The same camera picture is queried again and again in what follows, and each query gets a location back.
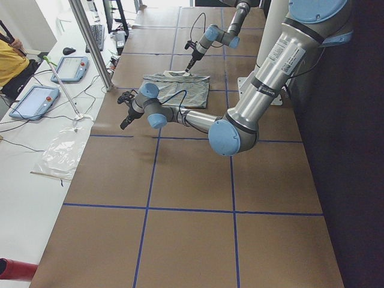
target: red object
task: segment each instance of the red object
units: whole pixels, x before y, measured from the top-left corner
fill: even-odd
[[[32,281],[37,270],[37,265],[0,259],[0,280]]]

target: clear plastic bag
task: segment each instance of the clear plastic bag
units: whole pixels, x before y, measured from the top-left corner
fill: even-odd
[[[72,180],[89,137],[89,129],[67,127],[52,140],[31,173]]]

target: table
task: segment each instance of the table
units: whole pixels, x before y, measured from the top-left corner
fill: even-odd
[[[142,117],[119,128],[121,92],[144,74],[184,69],[183,47],[203,11],[222,28],[234,12],[139,13],[31,288],[343,287],[288,101],[259,121],[256,147],[234,157],[178,124],[158,131]],[[254,67],[264,22],[252,9],[240,46],[211,49],[191,71],[211,75],[205,112],[223,115],[237,102],[237,78]]]
[[[62,55],[64,47],[74,47],[77,51],[73,55],[87,56],[89,68],[84,78],[75,84],[67,84],[66,88],[73,97],[84,90],[98,75],[97,69],[89,53],[85,53],[85,42],[77,27],[74,25],[58,40],[49,53],[50,59],[57,63]],[[105,40],[102,56],[107,63],[111,56],[116,53],[114,42],[107,38]],[[46,62],[42,63],[37,71],[49,69]],[[50,81],[51,73],[38,74],[36,78],[44,85],[56,87],[57,84]],[[32,78],[26,85],[26,92],[31,86],[39,85]],[[92,97],[80,94],[75,102],[80,112],[85,112],[92,102],[94,104],[89,111],[94,119],[102,104],[105,89],[100,78],[87,90]],[[67,102],[62,92],[60,98],[54,103],[53,108]],[[65,115],[74,118],[76,115],[69,103],[59,106],[47,114],[50,117]],[[8,113],[3,117],[1,123],[13,121]],[[8,124],[0,124],[0,131],[16,127],[25,121]],[[93,123],[89,119],[79,121],[88,134]],[[1,132],[4,139],[28,147],[44,150],[52,139],[56,137],[63,128],[71,127],[72,122],[66,118],[49,119],[43,118],[39,121],[31,121],[20,128],[9,132]],[[56,221],[62,201],[67,193],[70,181],[61,182],[60,179],[30,174],[34,164],[40,159],[42,153],[32,152],[20,146],[14,146],[6,142],[0,142],[0,257],[14,259],[29,263],[38,263],[47,244],[52,227]],[[29,283],[16,281],[1,281],[1,287],[28,287]]]

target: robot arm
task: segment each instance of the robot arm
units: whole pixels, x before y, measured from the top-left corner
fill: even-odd
[[[139,93],[131,98],[128,117],[139,118],[145,113],[153,128],[178,122],[207,131],[211,147],[220,155],[230,156],[251,149],[258,139],[259,119],[296,71],[306,52],[323,43],[327,46],[340,44],[350,38],[351,31],[347,28],[350,29],[352,1],[320,2],[290,0],[289,12],[275,46],[237,105],[222,117],[181,107],[164,107],[157,99],[158,88],[149,83],[142,85]]]
[[[250,12],[251,7],[257,6],[255,3],[256,1],[254,0],[220,0],[220,2],[236,7],[236,12],[233,16],[231,24],[229,25],[227,32],[221,30],[216,25],[210,25],[199,42],[192,42],[191,40],[187,41],[184,48],[187,50],[190,47],[193,49],[193,52],[192,59],[185,69],[185,72],[188,72],[196,61],[199,61],[204,57],[205,53],[212,46],[214,41],[231,48],[237,48],[240,41],[238,35],[245,17]]]

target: blue tape grid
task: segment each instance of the blue tape grid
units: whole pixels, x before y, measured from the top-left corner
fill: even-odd
[[[178,13],[178,23],[180,19],[181,9],[179,8]],[[146,28],[190,28],[190,27],[157,27],[157,26],[146,26]],[[224,29],[224,13],[223,9],[221,9],[221,28]],[[245,28],[245,29],[251,29],[251,30],[263,30],[263,28]],[[169,55],[171,56],[171,62],[170,62],[170,70],[172,69],[173,64],[173,57],[175,55],[188,55],[190,56],[190,53],[186,54],[176,54],[175,53],[175,46],[176,46],[176,38],[178,34],[178,30],[176,29],[175,33],[175,39],[173,41],[173,51],[169,54],[162,54],[162,53],[130,53],[130,52],[123,52],[125,55]],[[222,55],[206,55],[206,57],[223,57],[224,61],[228,57],[248,57],[248,58],[256,58],[256,56],[249,56],[249,55],[226,55],[226,50],[223,48],[223,54]],[[228,76],[227,76],[227,70],[225,68],[224,71],[225,75],[225,90],[211,90],[211,91],[218,91],[218,92],[225,92],[226,96],[226,104],[227,108],[229,107],[229,92],[237,92],[233,90],[228,90]],[[124,88],[124,87],[116,87],[117,89],[138,89],[136,88]],[[104,134],[92,134],[91,137],[125,137],[125,138],[132,138],[134,136],[116,136],[116,135],[104,135]],[[154,181],[155,171],[156,171],[156,163],[157,163],[157,157],[158,157],[158,151],[160,146],[160,141],[162,139],[164,140],[208,140],[208,138],[187,138],[187,137],[162,137],[161,136],[161,129],[158,132],[158,136],[154,136],[154,139],[157,139],[157,145],[156,145],[156,151],[154,156],[154,164],[152,167],[152,175],[151,175],[151,183],[149,186],[148,191],[148,198],[146,206],[120,206],[120,205],[97,205],[97,204],[81,204],[81,203],[63,203],[63,206],[78,206],[78,207],[92,207],[92,208],[109,208],[109,209],[138,209],[145,211],[144,216],[144,222],[143,222],[143,228],[142,228],[142,234],[140,239],[140,246],[139,246],[139,253],[137,255],[137,263],[136,263],[136,269],[135,269],[135,275],[134,275],[134,281],[133,281],[133,288],[136,288],[137,285],[137,279],[139,276],[139,269],[140,269],[140,261],[141,261],[141,255],[145,240],[145,231],[146,231],[146,223],[148,219],[148,212],[149,211],[178,211],[178,212],[203,212],[203,213],[219,213],[219,214],[233,214],[233,232],[234,232],[234,243],[235,243],[235,260],[236,260],[236,282],[237,282],[237,288],[240,288],[241,286],[241,279],[240,279],[240,266],[239,266],[239,251],[238,251],[238,232],[237,232],[237,219],[236,216],[238,214],[254,214],[254,215],[280,215],[280,216],[300,216],[300,217],[322,217],[322,213],[296,213],[296,212],[272,212],[272,211],[238,211],[236,210],[236,197],[235,197],[235,179],[234,179],[234,173],[233,173],[233,158],[230,157],[230,175],[231,175],[231,186],[232,186],[232,210],[214,210],[214,209],[186,209],[186,208],[163,208],[163,207],[151,207],[151,194],[152,194],[152,185]],[[302,143],[302,141],[286,141],[286,140],[262,140],[260,139],[259,142],[267,142],[267,143]]]

